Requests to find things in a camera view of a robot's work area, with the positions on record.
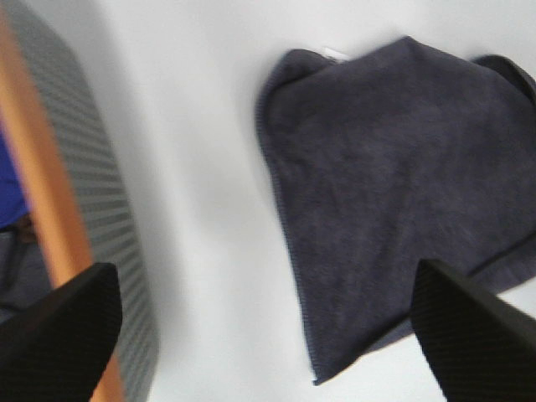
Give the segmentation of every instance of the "white tag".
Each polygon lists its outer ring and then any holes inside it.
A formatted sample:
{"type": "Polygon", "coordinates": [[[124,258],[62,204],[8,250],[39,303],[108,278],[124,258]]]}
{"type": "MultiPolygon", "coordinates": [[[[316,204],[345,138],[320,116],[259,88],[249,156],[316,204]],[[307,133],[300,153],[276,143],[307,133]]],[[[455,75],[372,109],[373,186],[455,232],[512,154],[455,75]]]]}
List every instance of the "white tag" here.
{"type": "Polygon", "coordinates": [[[324,56],[326,59],[336,61],[337,63],[344,63],[345,61],[349,61],[351,59],[347,54],[338,52],[337,50],[325,46],[322,48],[322,56],[324,56]]]}

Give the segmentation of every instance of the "microfiber cloth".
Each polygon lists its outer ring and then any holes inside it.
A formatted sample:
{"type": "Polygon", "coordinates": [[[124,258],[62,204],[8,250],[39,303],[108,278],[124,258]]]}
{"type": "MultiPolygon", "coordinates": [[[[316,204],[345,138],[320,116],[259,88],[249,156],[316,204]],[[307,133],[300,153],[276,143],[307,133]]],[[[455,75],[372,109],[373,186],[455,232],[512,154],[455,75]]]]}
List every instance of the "microfiber cloth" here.
{"type": "Polygon", "coordinates": [[[257,131],[315,384],[411,332],[422,258],[495,292],[536,275],[535,93],[508,59],[411,38],[276,66],[257,131]]]}

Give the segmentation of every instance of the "gray mesh panel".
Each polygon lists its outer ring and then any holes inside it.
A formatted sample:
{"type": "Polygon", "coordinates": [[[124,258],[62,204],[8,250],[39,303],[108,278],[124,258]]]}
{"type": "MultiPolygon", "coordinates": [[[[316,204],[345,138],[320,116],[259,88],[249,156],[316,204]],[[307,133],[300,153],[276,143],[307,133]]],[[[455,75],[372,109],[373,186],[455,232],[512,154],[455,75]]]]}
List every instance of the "gray mesh panel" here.
{"type": "Polygon", "coordinates": [[[124,320],[117,354],[128,402],[141,402],[157,360],[145,267],[121,175],[78,61],[17,0],[0,0],[52,123],[94,259],[117,265],[124,320]]]}

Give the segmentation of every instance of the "wooden edge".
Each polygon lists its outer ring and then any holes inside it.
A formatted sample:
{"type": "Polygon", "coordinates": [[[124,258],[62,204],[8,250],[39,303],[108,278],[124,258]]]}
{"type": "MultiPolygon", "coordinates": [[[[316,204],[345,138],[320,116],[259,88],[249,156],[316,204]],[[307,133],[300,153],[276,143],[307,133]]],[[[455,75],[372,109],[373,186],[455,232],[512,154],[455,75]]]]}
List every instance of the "wooden edge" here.
{"type": "MultiPolygon", "coordinates": [[[[0,116],[4,136],[54,287],[92,264],[90,242],[55,143],[54,130],[0,7],[0,116]]],[[[112,356],[92,402],[125,401],[119,364],[112,356]]]]}

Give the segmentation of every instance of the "blue fabric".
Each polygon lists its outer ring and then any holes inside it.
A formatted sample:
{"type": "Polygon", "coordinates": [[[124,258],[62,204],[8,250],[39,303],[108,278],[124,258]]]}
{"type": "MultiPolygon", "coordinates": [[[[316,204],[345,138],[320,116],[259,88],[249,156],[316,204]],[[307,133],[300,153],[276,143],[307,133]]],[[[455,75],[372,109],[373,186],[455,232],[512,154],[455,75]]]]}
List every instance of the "blue fabric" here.
{"type": "Polygon", "coordinates": [[[28,213],[17,173],[0,131],[0,228],[13,224],[28,213]]]}

